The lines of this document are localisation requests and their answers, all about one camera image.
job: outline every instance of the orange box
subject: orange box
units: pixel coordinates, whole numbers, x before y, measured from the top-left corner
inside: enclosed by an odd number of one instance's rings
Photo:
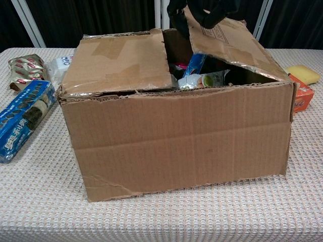
[[[289,77],[290,79],[292,79],[292,81],[300,84],[296,92],[294,112],[304,111],[307,109],[309,102],[314,96],[314,91],[309,86],[305,85],[302,81],[294,77],[292,74],[289,74]]]

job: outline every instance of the black curtain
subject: black curtain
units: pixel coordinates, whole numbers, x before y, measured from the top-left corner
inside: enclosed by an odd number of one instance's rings
[[[201,5],[206,10],[212,10],[218,0],[202,0]],[[228,18],[235,20],[245,20],[248,30],[253,33],[259,12],[262,6],[262,0],[241,0],[239,11],[228,15]]]
[[[274,0],[260,43],[265,48],[323,49],[323,0]]]
[[[33,47],[10,0],[0,0],[0,52],[11,47]]]
[[[47,47],[77,47],[83,34],[155,27],[153,0],[26,0]]]

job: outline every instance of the oreo package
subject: oreo package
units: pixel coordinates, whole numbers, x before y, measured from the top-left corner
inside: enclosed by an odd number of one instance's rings
[[[32,80],[46,80],[44,61],[36,54],[30,54],[8,61],[11,69],[10,88],[22,91]]]
[[[0,112],[0,163],[9,163],[56,102],[49,81],[34,80]]]

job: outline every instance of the snack item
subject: snack item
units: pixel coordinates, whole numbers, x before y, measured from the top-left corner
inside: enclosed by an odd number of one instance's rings
[[[287,73],[292,74],[305,85],[316,83],[320,75],[304,65],[296,65],[287,68]]]
[[[53,59],[52,62],[48,65],[48,71],[52,77],[63,78],[65,72],[72,62],[73,56],[63,56],[56,59]]]
[[[47,79],[44,61],[36,54],[30,54],[8,61],[11,69],[10,88],[22,91],[32,80]]]
[[[294,112],[304,111],[307,109],[312,97],[314,96],[314,91],[292,74],[289,74],[289,77],[292,81],[299,84],[294,103]]]
[[[224,70],[201,75],[192,74],[179,79],[178,86],[180,89],[224,86],[225,76],[229,71]]]
[[[9,163],[55,103],[49,81],[32,81],[0,112],[0,163]]]
[[[192,74],[199,74],[204,64],[206,54],[193,54],[183,78]]]

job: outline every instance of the cardboard box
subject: cardboard box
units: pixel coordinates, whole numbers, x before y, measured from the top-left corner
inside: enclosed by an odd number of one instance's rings
[[[289,74],[289,77],[295,83],[299,84],[296,92],[294,112],[305,111],[314,96],[314,91],[309,86],[305,85],[299,79],[294,77],[292,74]]]
[[[243,24],[209,31],[186,15],[190,41],[157,29],[81,40],[59,99],[90,202],[286,173],[296,85]],[[172,91],[168,62],[192,49],[235,65],[243,85]]]

